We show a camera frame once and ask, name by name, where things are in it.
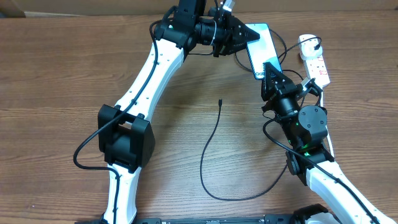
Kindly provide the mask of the Galaxy S24 smartphone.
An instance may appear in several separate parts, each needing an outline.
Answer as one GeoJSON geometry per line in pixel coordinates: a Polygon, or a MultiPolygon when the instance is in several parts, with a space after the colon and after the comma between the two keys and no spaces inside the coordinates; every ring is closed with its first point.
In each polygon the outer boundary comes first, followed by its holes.
{"type": "Polygon", "coordinates": [[[271,36],[271,30],[266,23],[246,24],[246,26],[257,32],[258,40],[247,43],[247,52],[251,64],[252,73],[256,80],[265,79],[264,63],[270,62],[278,71],[282,71],[271,36]]]}

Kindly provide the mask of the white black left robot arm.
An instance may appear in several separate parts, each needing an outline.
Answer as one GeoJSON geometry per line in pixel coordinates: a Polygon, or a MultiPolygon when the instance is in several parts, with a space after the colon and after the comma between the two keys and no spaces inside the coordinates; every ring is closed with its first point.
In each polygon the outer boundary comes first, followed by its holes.
{"type": "Polygon", "coordinates": [[[180,1],[149,26],[152,47],[128,91],[98,112],[98,129],[75,150],[74,164],[109,172],[106,211],[97,223],[133,223],[139,174],[155,148],[151,125],[169,80],[198,45],[211,55],[231,55],[259,34],[232,15],[234,1],[217,1],[207,14],[205,1],[180,1]]]}

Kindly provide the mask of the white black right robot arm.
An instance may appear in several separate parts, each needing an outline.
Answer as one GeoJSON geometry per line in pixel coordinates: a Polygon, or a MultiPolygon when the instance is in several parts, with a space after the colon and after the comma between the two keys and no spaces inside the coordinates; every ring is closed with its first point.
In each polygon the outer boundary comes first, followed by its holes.
{"type": "Polygon", "coordinates": [[[324,140],[328,135],[327,110],[319,102],[300,106],[299,99],[307,94],[322,97],[315,79],[294,83],[270,62],[263,64],[263,111],[273,111],[288,145],[282,144],[268,132],[266,137],[285,149],[287,167],[315,192],[331,209],[310,206],[293,214],[293,223],[393,223],[394,220],[377,209],[344,175],[324,140]]]}

